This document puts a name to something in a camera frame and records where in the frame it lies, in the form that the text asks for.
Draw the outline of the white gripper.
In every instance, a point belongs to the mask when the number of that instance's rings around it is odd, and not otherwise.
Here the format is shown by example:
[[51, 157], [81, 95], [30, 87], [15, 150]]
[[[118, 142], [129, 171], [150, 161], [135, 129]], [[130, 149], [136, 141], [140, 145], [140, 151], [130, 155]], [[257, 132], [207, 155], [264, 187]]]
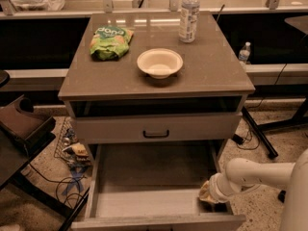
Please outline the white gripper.
[[210, 204], [225, 203], [239, 192], [239, 185], [231, 182], [224, 173], [216, 173], [211, 176], [210, 181], [206, 181], [200, 188], [199, 199]]

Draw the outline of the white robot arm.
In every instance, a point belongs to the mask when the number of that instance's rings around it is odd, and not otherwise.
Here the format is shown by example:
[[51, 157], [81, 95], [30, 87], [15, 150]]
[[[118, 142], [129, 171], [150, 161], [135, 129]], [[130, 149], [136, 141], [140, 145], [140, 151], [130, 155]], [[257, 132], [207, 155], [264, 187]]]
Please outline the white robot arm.
[[286, 192], [279, 231], [308, 231], [308, 150], [294, 163], [261, 164], [245, 158], [230, 160], [199, 191], [199, 199], [218, 204], [261, 186]]

